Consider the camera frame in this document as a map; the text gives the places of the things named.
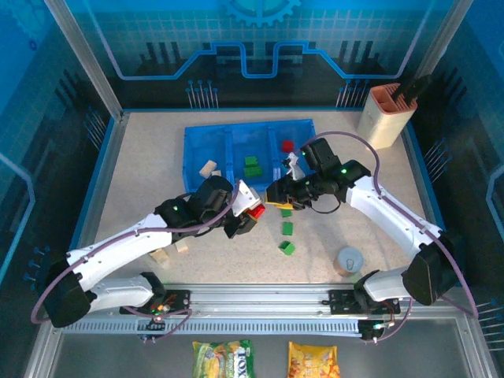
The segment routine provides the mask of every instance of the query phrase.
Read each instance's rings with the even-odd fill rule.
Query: glass panel
[[[69,5],[123,107],[199,109],[359,107],[374,83],[414,72],[451,3]]]
[[[15,377],[37,331],[37,265],[69,248],[109,114],[43,2],[1,4],[0,376]]]
[[[434,71],[430,91],[420,100],[413,116],[444,222],[448,230],[462,237],[465,245],[465,273],[476,302],[482,304],[497,298],[501,305],[504,300],[503,17],[504,8],[498,0],[475,0]],[[480,311],[492,308],[488,305]],[[481,318],[492,317],[491,314]],[[497,320],[485,321],[484,325],[497,324],[494,323]],[[499,339],[502,340],[502,334],[487,337],[490,341]],[[489,346],[499,348],[502,344]]]

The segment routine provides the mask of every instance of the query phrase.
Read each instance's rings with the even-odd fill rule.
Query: wooden block
[[[175,243],[175,248],[177,252],[180,254],[183,252],[188,252],[189,248],[187,247],[186,241],[184,239],[179,240],[178,242]]]
[[[152,257],[154,261],[156,261],[159,265],[168,261],[168,254],[162,248],[155,250],[154,252],[150,252],[149,256]]]
[[[208,160],[203,168],[201,168],[201,170],[199,171],[199,175],[208,179],[215,168],[217,168],[217,163],[215,161]]]

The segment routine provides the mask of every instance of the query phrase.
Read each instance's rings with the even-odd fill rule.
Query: blue compartment bin
[[[222,176],[226,173],[225,126],[201,126],[186,128],[183,136],[183,184],[187,192],[195,192],[204,177],[199,171],[208,160],[217,163]]]
[[[231,183],[242,179],[258,192],[263,192],[287,171],[281,164],[287,154],[282,142],[292,140],[299,148],[315,136],[312,120],[280,120],[248,124],[223,124],[186,128],[183,148],[183,181],[188,192],[194,192],[203,182],[199,170],[208,160]],[[255,156],[262,167],[262,176],[245,177],[245,157]],[[307,164],[300,159],[303,171]]]

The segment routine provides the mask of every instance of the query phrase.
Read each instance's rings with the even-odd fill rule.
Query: red block
[[[266,208],[263,204],[260,204],[254,207],[252,210],[247,210],[246,212],[254,217],[255,219],[259,219],[259,217],[266,211]]]
[[[294,151],[294,142],[291,140],[284,140],[282,143],[282,152],[292,152]]]

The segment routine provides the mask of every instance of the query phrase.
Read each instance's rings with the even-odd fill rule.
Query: robotic arm
[[[224,211],[232,199],[232,185],[220,176],[205,180],[195,193],[164,201],[152,214],[117,235],[67,254],[53,252],[44,256],[35,283],[39,295],[65,269],[102,248],[92,258],[84,258],[85,262],[47,295],[44,307],[53,326],[65,327],[92,311],[120,306],[135,307],[149,314],[168,312],[170,295],[152,272],[127,279],[104,278],[136,258],[188,236],[199,237],[220,227],[229,239],[249,232],[261,215],[257,211],[262,206],[261,199],[243,181],[237,185],[238,193],[231,209],[209,227],[206,224]],[[194,231],[170,232],[191,226]]]
[[[429,230],[453,254],[450,238],[434,224],[428,223],[381,186],[381,195],[373,186],[371,172],[357,161],[342,164],[332,153],[325,139],[304,146],[302,155],[314,173],[305,176],[294,167],[291,155],[284,162],[290,175],[272,183],[266,191],[266,202],[285,208],[305,209],[321,195],[334,195],[364,213],[377,223],[412,260],[409,266],[387,272],[371,272],[355,285],[356,297],[372,307],[389,298],[412,297],[423,305],[431,305],[457,283],[457,277],[442,251],[425,235]],[[418,220],[419,229],[403,213],[383,200],[387,196],[398,208]]]

